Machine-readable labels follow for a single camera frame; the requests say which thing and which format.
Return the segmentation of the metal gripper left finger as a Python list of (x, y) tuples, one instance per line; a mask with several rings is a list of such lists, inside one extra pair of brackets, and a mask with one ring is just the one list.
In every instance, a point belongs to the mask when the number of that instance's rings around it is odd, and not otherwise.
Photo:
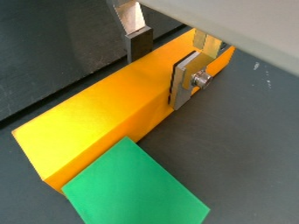
[(107, 0), (107, 5), (125, 38), (127, 62), (133, 63), (154, 50), (154, 29), (146, 25), (137, 0)]

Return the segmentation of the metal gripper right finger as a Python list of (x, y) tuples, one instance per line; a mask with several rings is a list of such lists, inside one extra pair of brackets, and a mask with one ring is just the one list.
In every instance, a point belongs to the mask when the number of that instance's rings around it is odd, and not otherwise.
[(201, 30), (195, 31), (193, 45), (195, 50), (173, 66), (169, 104), (174, 110), (191, 99), (195, 88), (210, 85), (213, 76), (207, 66), (221, 56), (223, 47), (222, 41)]

